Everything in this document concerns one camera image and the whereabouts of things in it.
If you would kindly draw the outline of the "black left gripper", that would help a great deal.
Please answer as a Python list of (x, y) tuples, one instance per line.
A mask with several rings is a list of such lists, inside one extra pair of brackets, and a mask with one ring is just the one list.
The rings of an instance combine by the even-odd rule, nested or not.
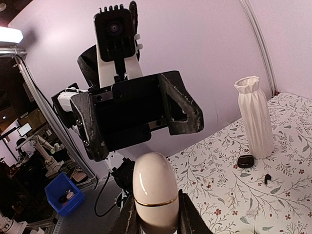
[(109, 151), (151, 139), (152, 131), (170, 135), (204, 129), (203, 112), (188, 93), (179, 71), (121, 81), (101, 88), (96, 47), (78, 57), (88, 92), (70, 98), (80, 139), (90, 160), (103, 161)]

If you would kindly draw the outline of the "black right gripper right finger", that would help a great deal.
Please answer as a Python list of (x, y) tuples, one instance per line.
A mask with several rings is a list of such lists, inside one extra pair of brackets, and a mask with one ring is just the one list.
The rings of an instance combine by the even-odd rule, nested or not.
[(187, 193), (178, 191), (178, 234), (210, 234), (211, 231), (200, 216)]

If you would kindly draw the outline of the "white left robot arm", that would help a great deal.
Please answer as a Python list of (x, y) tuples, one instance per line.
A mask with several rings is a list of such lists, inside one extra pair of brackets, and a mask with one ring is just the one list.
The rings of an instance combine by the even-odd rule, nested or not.
[(52, 98), (60, 120), (77, 132), (91, 160), (151, 139), (152, 131), (170, 135), (198, 133), (203, 112), (185, 88), (178, 71), (120, 81), (101, 88), (96, 47), (78, 58), (88, 90), (76, 83)]

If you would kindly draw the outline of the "white earbud charging case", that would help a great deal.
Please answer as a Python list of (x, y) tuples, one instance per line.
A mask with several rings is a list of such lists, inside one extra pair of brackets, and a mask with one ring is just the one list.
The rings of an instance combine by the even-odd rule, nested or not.
[(133, 194), (146, 234), (173, 234), (178, 227), (179, 199), (174, 172), (157, 152), (140, 156), (133, 172)]

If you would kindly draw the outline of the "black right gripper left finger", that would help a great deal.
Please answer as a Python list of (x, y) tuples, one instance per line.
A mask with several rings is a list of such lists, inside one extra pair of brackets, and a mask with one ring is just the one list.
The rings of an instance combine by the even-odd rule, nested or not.
[(138, 233), (138, 215), (135, 208), (134, 196), (130, 195), (124, 202), (116, 221), (109, 234), (137, 234)]

